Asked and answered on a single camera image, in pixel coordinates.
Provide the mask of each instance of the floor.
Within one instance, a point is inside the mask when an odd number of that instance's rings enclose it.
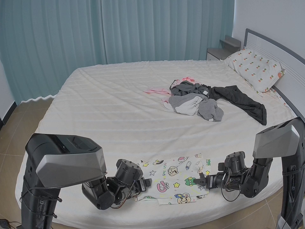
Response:
[[[21,222],[21,210],[15,199],[15,185],[24,147],[44,117],[52,98],[20,104],[0,130],[0,219]],[[282,203],[282,189],[269,198],[228,216],[191,227],[192,229],[274,229]],[[69,229],[53,223],[54,229]]]

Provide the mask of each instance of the wall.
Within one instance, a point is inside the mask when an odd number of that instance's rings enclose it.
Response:
[[[13,103],[14,98],[7,83],[2,62],[0,61],[0,118],[2,120]]]
[[[305,0],[235,0],[232,37],[242,45],[246,28],[305,58]]]

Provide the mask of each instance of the pillow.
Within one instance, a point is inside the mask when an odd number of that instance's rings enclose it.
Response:
[[[248,48],[230,55],[224,63],[244,78],[258,94],[268,91],[285,73],[279,62]]]

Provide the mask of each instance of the bed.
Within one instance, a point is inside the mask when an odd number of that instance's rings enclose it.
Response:
[[[256,32],[246,31],[245,46],[260,49],[255,43],[257,38],[266,39]],[[270,43],[262,48],[272,52],[277,60],[282,59],[283,52],[278,45]],[[287,66],[292,68],[289,64],[291,59],[285,60],[283,63],[289,72]],[[224,111],[222,121],[209,122],[199,116],[171,112],[162,104],[162,96],[143,92],[150,86],[168,87],[174,79],[187,76],[209,86],[237,85],[253,100],[265,105],[267,126],[262,126],[243,110],[222,99],[217,101]],[[277,83],[278,87],[275,86],[280,94],[282,89],[287,88],[284,78],[280,79],[282,83]],[[302,115],[300,108],[296,107],[302,103],[294,97],[285,97],[285,101],[298,115]],[[108,175],[112,176],[119,158],[154,160],[202,153],[213,157],[214,162],[223,162],[226,155],[245,151],[246,165],[251,166],[255,134],[294,116],[273,91],[264,97],[259,96],[222,61],[136,62],[75,70],[53,100],[36,132],[81,135],[93,139],[103,147]],[[26,160],[27,154],[17,178],[15,195],[18,202]],[[211,172],[216,173],[217,166]],[[231,203],[223,199],[220,190],[211,190],[207,197],[195,203],[159,206],[157,201],[128,200],[119,210],[100,211],[83,196],[81,185],[77,185],[61,190],[59,196],[63,202],[57,204],[55,214],[58,218],[53,221],[81,229],[185,228],[248,207],[272,195],[281,186],[280,158],[274,159],[268,186],[261,193],[253,199],[240,196]]]

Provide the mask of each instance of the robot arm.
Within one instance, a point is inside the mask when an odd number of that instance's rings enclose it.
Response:
[[[300,211],[305,191],[304,145],[305,123],[297,117],[256,134],[254,160],[250,168],[245,166],[245,153],[234,152],[226,157],[224,163],[218,164],[220,172],[195,179],[194,182],[206,185],[208,189],[239,190],[240,194],[253,198],[267,186],[273,158],[281,157],[283,203],[277,229],[298,228],[302,220]]]
[[[33,134],[21,193],[22,225],[18,229],[50,229],[60,189],[82,184],[83,194],[98,209],[105,210],[146,191],[151,179],[125,159],[116,163],[114,177],[106,178],[102,148],[89,138],[74,135]]]

